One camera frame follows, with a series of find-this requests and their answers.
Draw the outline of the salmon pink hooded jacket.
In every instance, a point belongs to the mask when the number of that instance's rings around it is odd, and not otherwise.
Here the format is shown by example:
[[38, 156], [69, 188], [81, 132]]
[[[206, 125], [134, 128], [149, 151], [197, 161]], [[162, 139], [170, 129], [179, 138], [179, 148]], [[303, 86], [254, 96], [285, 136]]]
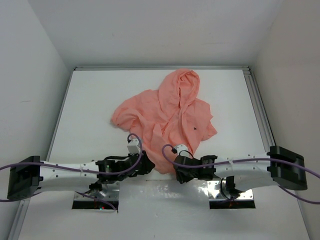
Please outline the salmon pink hooded jacket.
[[181, 68], [168, 74], [157, 90], [145, 90], [119, 105], [111, 122], [136, 134], [143, 149], [160, 174], [174, 173], [173, 165], [162, 154], [166, 144], [185, 145], [195, 153], [200, 143], [217, 134], [211, 123], [210, 105], [199, 99], [199, 75]]

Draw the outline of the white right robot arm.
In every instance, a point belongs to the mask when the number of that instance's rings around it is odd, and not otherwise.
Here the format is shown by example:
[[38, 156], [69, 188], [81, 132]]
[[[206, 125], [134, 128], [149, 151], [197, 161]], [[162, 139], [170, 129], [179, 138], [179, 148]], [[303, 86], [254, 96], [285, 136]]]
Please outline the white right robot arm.
[[193, 179], [212, 181], [221, 179], [220, 188], [225, 198], [237, 197], [247, 190], [281, 186], [288, 190], [307, 190], [304, 157], [280, 146], [271, 146], [263, 154], [246, 157], [205, 155], [196, 159], [187, 146], [177, 145], [172, 150], [176, 179], [181, 184]]

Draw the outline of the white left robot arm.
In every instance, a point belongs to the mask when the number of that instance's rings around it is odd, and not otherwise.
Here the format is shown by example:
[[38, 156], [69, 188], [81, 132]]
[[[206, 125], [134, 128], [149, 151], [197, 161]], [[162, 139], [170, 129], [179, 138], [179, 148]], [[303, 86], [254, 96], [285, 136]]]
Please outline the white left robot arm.
[[99, 192], [108, 184], [147, 175], [154, 168], [145, 152], [78, 164], [59, 164], [30, 156], [9, 166], [6, 198], [13, 202], [42, 192]]

